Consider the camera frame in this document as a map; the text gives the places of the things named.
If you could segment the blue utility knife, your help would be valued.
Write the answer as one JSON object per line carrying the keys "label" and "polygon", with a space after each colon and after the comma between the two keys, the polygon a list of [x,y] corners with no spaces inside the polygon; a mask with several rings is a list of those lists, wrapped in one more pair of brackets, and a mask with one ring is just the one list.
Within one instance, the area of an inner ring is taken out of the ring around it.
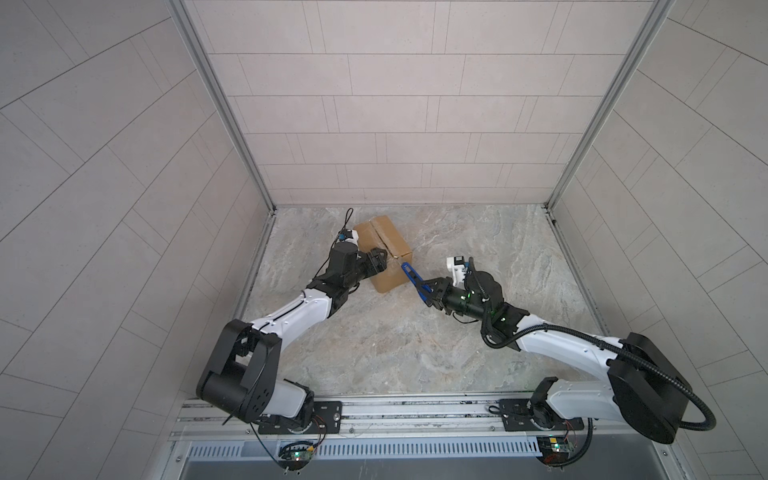
{"label": "blue utility knife", "polygon": [[431,289],[431,287],[421,278],[421,276],[413,269],[413,267],[408,262],[403,262],[402,265],[401,265],[401,269],[405,273],[407,279],[416,288],[416,291],[417,291],[420,299],[428,307],[431,307],[432,306],[432,289]]}

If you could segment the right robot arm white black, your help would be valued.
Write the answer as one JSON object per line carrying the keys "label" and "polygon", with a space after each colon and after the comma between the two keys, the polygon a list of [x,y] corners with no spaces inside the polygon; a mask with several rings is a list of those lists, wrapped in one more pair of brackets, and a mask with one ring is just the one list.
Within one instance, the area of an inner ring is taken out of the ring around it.
{"label": "right robot arm white black", "polygon": [[[427,306],[478,324],[487,347],[543,355],[591,375],[585,382],[555,376],[540,382],[529,411],[545,429],[573,418],[622,421],[654,442],[670,444],[681,429],[707,430],[715,422],[689,382],[644,335],[595,336],[547,322],[506,302],[500,284],[483,271],[469,273],[460,286],[448,277],[407,276]],[[704,414],[700,425],[683,419],[691,404]]]}

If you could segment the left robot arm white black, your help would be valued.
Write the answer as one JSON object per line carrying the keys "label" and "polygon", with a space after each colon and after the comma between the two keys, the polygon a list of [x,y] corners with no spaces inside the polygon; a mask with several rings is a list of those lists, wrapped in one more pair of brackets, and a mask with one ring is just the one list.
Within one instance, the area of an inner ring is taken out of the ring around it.
{"label": "left robot arm white black", "polygon": [[199,399],[244,423],[284,421],[292,430],[313,422],[314,393],[277,378],[282,350],[310,327],[330,318],[359,283],[387,268],[388,253],[359,250],[354,239],[336,241],[326,270],[298,297],[256,320],[228,322],[196,386]]}

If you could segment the white ventilation grille strip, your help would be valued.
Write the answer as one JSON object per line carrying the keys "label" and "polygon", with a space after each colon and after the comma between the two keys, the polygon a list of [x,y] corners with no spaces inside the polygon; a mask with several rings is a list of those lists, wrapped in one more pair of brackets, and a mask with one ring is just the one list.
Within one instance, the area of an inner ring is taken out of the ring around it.
{"label": "white ventilation grille strip", "polygon": [[[200,441],[191,444],[192,461],[268,461],[279,457],[281,442]],[[540,457],[530,437],[339,438],[320,445],[318,460]]]}

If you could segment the right green circuit board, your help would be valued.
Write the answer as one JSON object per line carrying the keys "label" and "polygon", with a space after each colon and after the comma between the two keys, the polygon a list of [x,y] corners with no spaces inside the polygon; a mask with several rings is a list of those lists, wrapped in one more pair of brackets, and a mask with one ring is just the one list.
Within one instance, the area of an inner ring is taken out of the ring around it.
{"label": "right green circuit board", "polygon": [[541,453],[538,460],[545,465],[566,462],[574,450],[573,445],[565,437],[539,436],[536,441]]}

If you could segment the green circuit board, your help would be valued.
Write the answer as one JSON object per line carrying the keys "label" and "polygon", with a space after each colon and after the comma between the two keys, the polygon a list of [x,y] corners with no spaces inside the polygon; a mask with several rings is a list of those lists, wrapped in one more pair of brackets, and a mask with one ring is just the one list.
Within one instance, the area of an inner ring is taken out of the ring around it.
{"label": "green circuit board", "polygon": [[317,445],[311,441],[297,441],[282,446],[278,452],[279,463],[287,471],[299,471],[314,458]]}
{"label": "green circuit board", "polygon": [[538,460],[545,465],[566,462],[574,450],[573,445],[565,437],[539,436],[536,441],[541,453]]}

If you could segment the left green circuit board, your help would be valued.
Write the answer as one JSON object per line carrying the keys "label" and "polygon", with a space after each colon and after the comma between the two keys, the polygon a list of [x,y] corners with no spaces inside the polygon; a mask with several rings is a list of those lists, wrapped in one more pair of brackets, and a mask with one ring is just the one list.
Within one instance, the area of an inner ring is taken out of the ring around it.
{"label": "left green circuit board", "polygon": [[282,446],[278,452],[279,463],[287,471],[299,471],[314,458],[317,445],[311,441],[297,441]]}

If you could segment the aluminium mounting rail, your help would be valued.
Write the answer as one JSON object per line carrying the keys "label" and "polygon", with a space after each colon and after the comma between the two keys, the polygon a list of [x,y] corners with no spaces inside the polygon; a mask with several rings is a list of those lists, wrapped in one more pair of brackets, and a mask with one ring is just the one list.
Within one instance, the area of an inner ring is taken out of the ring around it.
{"label": "aluminium mounting rail", "polygon": [[[528,393],[437,395],[363,395],[319,397],[317,414],[329,440],[395,437],[529,437],[560,434],[564,426],[542,430],[532,421],[499,414],[499,402],[510,399],[525,406]],[[172,440],[245,440],[251,427],[202,400],[183,403]]]}

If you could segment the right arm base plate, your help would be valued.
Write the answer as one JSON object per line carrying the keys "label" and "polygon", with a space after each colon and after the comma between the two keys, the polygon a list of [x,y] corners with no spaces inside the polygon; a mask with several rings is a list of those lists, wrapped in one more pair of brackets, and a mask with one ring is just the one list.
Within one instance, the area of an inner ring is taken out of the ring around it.
{"label": "right arm base plate", "polygon": [[501,399],[490,405],[488,412],[501,419],[506,432],[565,432],[585,429],[583,419],[564,419],[545,402],[533,403],[530,399]]}

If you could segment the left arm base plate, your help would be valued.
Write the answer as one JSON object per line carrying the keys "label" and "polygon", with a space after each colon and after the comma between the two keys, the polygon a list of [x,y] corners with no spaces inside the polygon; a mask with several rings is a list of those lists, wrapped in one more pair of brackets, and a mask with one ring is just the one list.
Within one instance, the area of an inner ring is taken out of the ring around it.
{"label": "left arm base plate", "polygon": [[338,434],[343,403],[315,401],[312,410],[303,408],[297,418],[263,416],[258,425],[260,435],[319,435]]}

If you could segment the right aluminium corner post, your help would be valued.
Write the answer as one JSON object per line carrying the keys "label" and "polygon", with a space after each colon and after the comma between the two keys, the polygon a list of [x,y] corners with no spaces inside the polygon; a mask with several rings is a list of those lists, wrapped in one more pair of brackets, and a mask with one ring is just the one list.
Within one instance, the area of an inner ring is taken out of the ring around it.
{"label": "right aluminium corner post", "polygon": [[627,88],[634,72],[639,67],[640,62],[658,34],[658,31],[666,20],[674,3],[674,0],[656,0],[652,3],[637,35],[630,44],[626,55],[619,65],[607,92],[599,103],[595,114],[577,144],[569,162],[566,164],[566,168],[556,184],[552,195],[544,204],[545,209],[550,216],[553,215],[554,209],[562,198],[568,184],[575,176],[581,162],[586,157],[594,140],[603,128],[624,90]]}

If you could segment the aluminium corner post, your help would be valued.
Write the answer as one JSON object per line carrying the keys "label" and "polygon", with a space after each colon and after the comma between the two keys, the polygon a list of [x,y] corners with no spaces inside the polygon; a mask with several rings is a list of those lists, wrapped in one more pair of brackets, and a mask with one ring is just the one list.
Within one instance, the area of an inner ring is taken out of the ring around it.
{"label": "aluminium corner post", "polygon": [[238,125],[234,115],[234,110],[228,101],[222,86],[216,76],[210,58],[205,51],[201,37],[198,34],[190,16],[189,10],[184,1],[167,1],[169,13],[177,26],[179,34],[184,42],[193,63],[195,64],[202,83],[209,94],[217,112],[221,118],[222,124],[233,142],[235,149],[244,162],[251,178],[264,200],[270,216],[276,214],[276,205],[269,194],[265,181],[258,171],[257,164],[252,152],[247,145],[245,137]]}
{"label": "aluminium corner post", "polygon": [[603,128],[624,90],[627,88],[634,72],[639,67],[640,62],[658,34],[658,31],[666,20],[674,3],[674,0],[656,0],[652,3],[637,35],[630,44],[626,55],[619,65],[607,92],[599,103],[595,114],[577,144],[569,162],[566,164],[566,168],[556,184],[552,195],[544,204],[545,209],[550,216],[553,215],[554,209],[562,198],[568,184],[575,176],[581,162],[586,157],[594,140]]}

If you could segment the left aluminium corner post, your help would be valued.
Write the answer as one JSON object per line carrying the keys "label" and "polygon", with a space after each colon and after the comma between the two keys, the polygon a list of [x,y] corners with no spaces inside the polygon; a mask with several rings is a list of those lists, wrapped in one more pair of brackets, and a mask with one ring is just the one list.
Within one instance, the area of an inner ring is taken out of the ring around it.
{"label": "left aluminium corner post", "polygon": [[198,34],[190,16],[189,10],[184,1],[167,1],[169,13],[177,26],[179,34],[184,42],[193,63],[195,64],[202,83],[209,94],[217,112],[221,118],[222,124],[233,142],[235,149],[244,162],[251,178],[264,200],[270,216],[276,214],[276,205],[269,194],[265,181],[258,171],[257,164],[252,152],[247,145],[245,137],[238,125],[234,115],[234,110],[228,101],[222,86],[216,76],[210,58],[205,51],[201,37]]}

